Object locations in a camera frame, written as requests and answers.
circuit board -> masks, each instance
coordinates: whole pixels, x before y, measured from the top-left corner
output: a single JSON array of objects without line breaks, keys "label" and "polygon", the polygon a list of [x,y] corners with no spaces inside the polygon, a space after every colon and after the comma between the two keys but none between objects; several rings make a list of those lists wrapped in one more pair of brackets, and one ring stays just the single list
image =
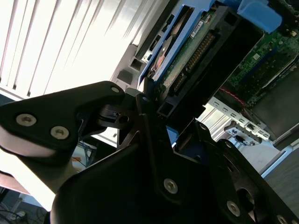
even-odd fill
[{"label": "circuit board", "polygon": [[197,50],[198,45],[201,42],[204,42],[205,35],[209,29],[209,25],[215,18],[215,12],[208,12],[205,16],[201,18],[197,26],[192,31],[191,35],[183,45],[182,49],[173,60],[172,64],[166,71],[160,83],[155,89],[155,94],[157,96],[162,95],[176,80],[179,75],[182,75],[181,72],[186,66],[188,61],[192,59],[194,52]]},{"label": "circuit board", "polygon": [[264,34],[228,79],[240,99],[254,106],[288,74],[299,60],[298,34],[297,30],[290,31],[290,36],[278,31]]}]

metal sheet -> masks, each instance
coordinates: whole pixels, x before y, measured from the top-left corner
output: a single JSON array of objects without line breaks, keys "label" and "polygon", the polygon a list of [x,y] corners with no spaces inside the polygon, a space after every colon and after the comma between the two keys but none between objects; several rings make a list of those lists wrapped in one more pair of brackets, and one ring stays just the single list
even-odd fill
[{"label": "metal sheet", "polygon": [[24,99],[109,80],[167,2],[0,1],[0,94]]}]

black panel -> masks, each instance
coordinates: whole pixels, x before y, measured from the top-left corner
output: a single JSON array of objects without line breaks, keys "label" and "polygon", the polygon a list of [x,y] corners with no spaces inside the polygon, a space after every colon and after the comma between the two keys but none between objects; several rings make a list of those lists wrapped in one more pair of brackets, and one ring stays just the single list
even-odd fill
[{"label": "black panel", "polygon": [[274,87],[253,112],[278,138],[299,123],[299,68]]}]

black metal bracket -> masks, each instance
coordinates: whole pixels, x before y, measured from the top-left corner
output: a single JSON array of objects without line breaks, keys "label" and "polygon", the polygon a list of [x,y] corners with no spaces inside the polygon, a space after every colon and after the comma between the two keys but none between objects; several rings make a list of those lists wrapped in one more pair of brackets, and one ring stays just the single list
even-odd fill
[{"label": "black metal bracket", "polygon": [[[120,105],[124,97],[119,86],[106,81],[6,104],[0,107],[0,147],[49,165],[66,164],[78,139],[106,129],[98,122],[101,111]],[[110,126],[118,128],[117,112]]]}]

black mounting arm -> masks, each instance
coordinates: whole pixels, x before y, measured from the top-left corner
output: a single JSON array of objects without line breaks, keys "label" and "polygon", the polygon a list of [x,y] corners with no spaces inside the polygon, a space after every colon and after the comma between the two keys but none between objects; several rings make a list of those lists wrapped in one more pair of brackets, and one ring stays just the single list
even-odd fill
[{"label": "black mounting arm", "polygon": [[[227,140],[194,120],[174,152],[149,98],[111,82],[0,107],[0,147],[45,166],[67,163],[78,139],[119,128],[118,151],[68,179],[52,224],[234,223],[299,220]],[[194,158],[184,156],[196,148]]]}]

